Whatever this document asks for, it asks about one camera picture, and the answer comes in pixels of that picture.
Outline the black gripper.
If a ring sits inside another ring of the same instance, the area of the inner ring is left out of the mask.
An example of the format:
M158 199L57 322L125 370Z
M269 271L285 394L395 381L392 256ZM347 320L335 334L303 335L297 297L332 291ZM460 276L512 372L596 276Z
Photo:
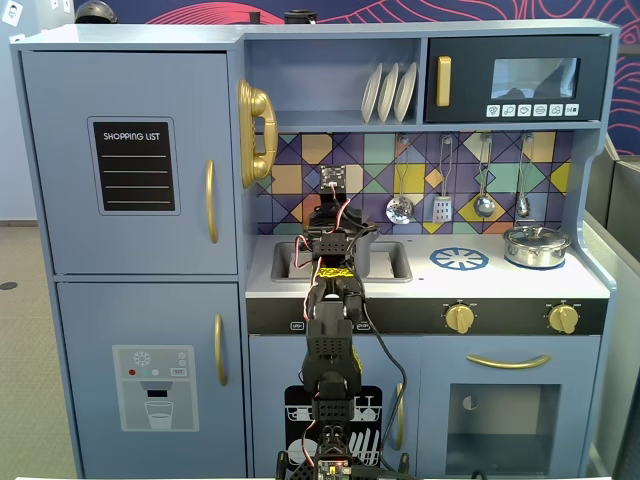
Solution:
M309 235L321 235L334 232L339 228L352 233L376 231L376 224L367 219L361 209L349 207L349 199L340 202L335 199L321 199L319 206L309 217L305 232Z

